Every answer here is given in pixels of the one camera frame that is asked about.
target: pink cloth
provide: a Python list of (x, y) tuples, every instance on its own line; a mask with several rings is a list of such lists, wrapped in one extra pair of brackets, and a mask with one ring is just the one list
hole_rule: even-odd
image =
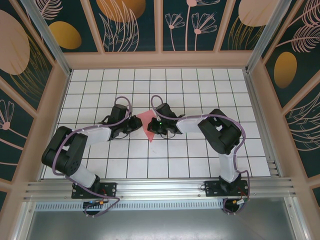
[(155, 115), (154, 111), (149, 110), (138, 114), (137, 117), (141, 119), (143, 131), (151, 143), (155, 134), (148, 131), (148, 124), (151, 122), (152, 118), (156, 118), (157, 116)]

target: gray floor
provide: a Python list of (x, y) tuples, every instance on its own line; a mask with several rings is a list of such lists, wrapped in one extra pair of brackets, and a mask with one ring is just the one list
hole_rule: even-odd
[(284, 201), (252, 199), (236, 216), (220, 209), (36, 212), (28, 240), (295, 240)]

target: yellow oval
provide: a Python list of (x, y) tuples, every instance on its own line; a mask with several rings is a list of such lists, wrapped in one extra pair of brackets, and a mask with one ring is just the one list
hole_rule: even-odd
[(249, 27), (261, 27), (268, 23), (279, 0), (242, 0), (239, 19)]
[(60, 47), (70, 50), (80, 47), (82, 42), (80, 33), (71, 24), (55, 21), (49, 28)]
[(28, 35), (10, 14), (0, 10), (0, 69), (8, 74), (21, 74), (28, 66)]
[(101, 12), (115, 22), (129, 22), (129, 18), (125, 17), (125, 9), (131, 10), (136, 19), (140, 18), (146, 9), (146, 0), (96, 0)]
[(296, 72), (296, 57), (288, 51), (281, 53), (280, 56), (277, 58), (274, 66), (275, 84), (281, 89), (288, 87), (294, 79)]

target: white grid mat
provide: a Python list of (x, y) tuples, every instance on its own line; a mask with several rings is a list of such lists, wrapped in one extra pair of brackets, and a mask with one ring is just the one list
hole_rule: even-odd
[[(58, 127), (81, 128), (111, 113), (115, 98), (126, 96), (133, 115), (151, 109), (160, 95), (178, 116), (208, 114), (220, 108), (239, 121), (247, 135), (238, 151), (238, 168), (252, 177), (270, 176), (265, 152), (241, 69), (94, 69), (74, 70)], [(120, 99), (119, 104), (126, 105)], [(149, 142), (142, 128), (124, 139), (85, 149), (82, 164), (101, 178), (218, 177), (218, 154), (203, 134), (189, 133)], [(43, 178), (59, 178), (46, 167)]]

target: purple cable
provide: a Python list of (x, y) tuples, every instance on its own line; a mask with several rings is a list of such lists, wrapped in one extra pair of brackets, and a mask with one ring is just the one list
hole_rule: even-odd
[[(132, 113), (132, 106), (131, 106), (131, 103), (129, 101), (128, 98), (126, 98), (125, 96), (118, 96), (115, 100), (114, 100), (114, 104), (116, 104), (117, 100), (118, 99), (125, 99), (127, 100), (128, 102), (128, 106), (129, 106), (129, 110), (126, 112), (126, 115), (125, 117), (121, 120), (121, 121), (118, 121), (116, 123), (113, 123), (113, 124), (107, 124), (107, 125), (94, 125), (94, 126), (86, 126), (84, 128), (80, 128), (80, 129), (76, 129), (74, 130), (73, 132), (71, 132), (68, 136), (66, 136), (66, 138), (63, 140), (63, 142), (61, 143), (61, 145), (59, 146), (55, 156), (54, 156), (54, 159), (53, 159), (53, 163), (52, 163), (52, 172), (54, 175), (57, 175), (57, 176), (64, 176), (63, 173), (58, 173), (56, 172), (56, 164), (57, 164), (57, 160), (58, 160), (58, 156), (59, 154), (61, 153), (61, 150), (62, 148), (64, 147), (64, 145), (66, 144), (66, 142), (76, 133), (79, 133), (79, 132), (83, 132), (85, 130), (89, 130), (89, 129), (95, 129), (95, 128), (99, 128), (100, 126), (103, 126), (103, 127), (113, 127), (113, 126), (117, 126), (121, 123), (123, 123), (126, 119), (129, 118), (130, 114)], [(84, 213), (86, 214), (87, 217), (91, 217), (91, 218), (94, 218), (94, 217), (99, 217), (103, 214), (105, 214), (109, 209), (111, 209), (114, 205), (116, 205), (119, 201), (120, 201), (120, 198), (118, 197), (113, 197), (113, 196), (105, 196), (105, 195), (101, 195), (101, 194), (98, 194), (98, 193), (95, 193), (91, 190), (89, 190), (88, 188), (86, 188), (85, 186), (81, 185), (80, 183), (77, 183), (76, 181), (74, 181), (73, 179), (71, 179), (70, 177), (66, 176), (65, 177), (66, 179), (70, 180), (71, 182), (73, 182), (74, 184), (78, 185), (79, 187), (81, 187), (82, 189), (84, 189), (85, 191), (87, 191), (88, 193), (92, 194), (92, 195), (95, 195), (97, 197), (100, 197), (100, 198), (103, 198), (103, 199), (116, 199), (117, 201), (114, 202), (113, 204), (111, 204), (111, 206), (109, 206), (106, 210), (103, 210), (99, 213), (97, 213), (96, 215), (88, 215), (87, 214), (87, 209), (92, 206), (92, 204), (88, 205), (85, 209), (84, 209)]]
[[(238, 170), (238, 168), (237, 168), (237, 154), (236, 154), (237, 151), (239, 150), (239, 148), (245, 143), (245, 140), (246, 140), (246, 132), (245, 132), (245, 129), (244, 129), (237, 121), (235, 121), (235, 120), (233, 120), (233, 119), (231, 119), (231, 118), (229, 118), (229, 117), (227, 117), (227, 116), (222, 116), (222, 115), (218, 115), (218, 114), (203, 114), (203, 115), (183, 116), (183, 117), (168, 117), (168, 116), (162, 115), (162, 114), (160, 114), (160, 113), (156, 110), (156, 108), (155, 108), (155, 106), (154, 106), (154, 104), (153, 104), (154, 97), (159, 98), (159, 99), (161, 100), (161, 104), (163, 104), (164, 101), (163, 101), (163, 99), (162, 99), (159, 95), (153, 95), (153, 96), (151, 97), (151, 100), (150, 100), (151, 107), (152, 107), (152, 109), (154, 110), (154, 112), (155, 112), (158, 116), (160, 116), (160, 117), (162, 117), (162, 118), (164, 118), (164, 119), (176, 121), (176, 120), (183, 120), (183, 119), (203, 118), (203, 117), (221, 118), (221, 119), (226, 119), (226, 120), (234, 123), (234, 124), (241, 130), (241, 133), (242, 133), (242, 137), (243, 137), (243, 138), (242, 138), (242, 141), (240, 142), (240, 144), (239, 144), (239, 145), (235, 148), (235, 150), (234, 150), (234, 153), (233, 153), (233, 166), (234, 166), (234, 170), (235, 170), (237, 173), (239, 173), (239, 174), (244, 174), (244, 173), (246, 173), (246, 174), (247, 174), (247, 177), (248, 177), (248, 195), (247, 195), (247, 197), (249, 198), (249, 196), (250, 196), (250, 178), (249, 178), (249, 172), (248, 172), (248, 170), (244, 170), (244, 171), (239, 171), (239, 170)], [(227, 200), (228, 200), (228, 198), (225, 198), (225, 199), (223, 200), (222, 210), (223, 210), (226, 214), (235, 214), (234, 212), (229, 211), (228, 209), (225, 208), (225, 205), (226, 205), (226, 201), (227, 201)], [(238, 212), (238, 213), (241, 212), (241, 211), (244, 209), (245, 205), (246, 205), (246, 203), (244, 203), (243, 206), (241, 207), (241, 209), (238, 210), (237, 212)]]

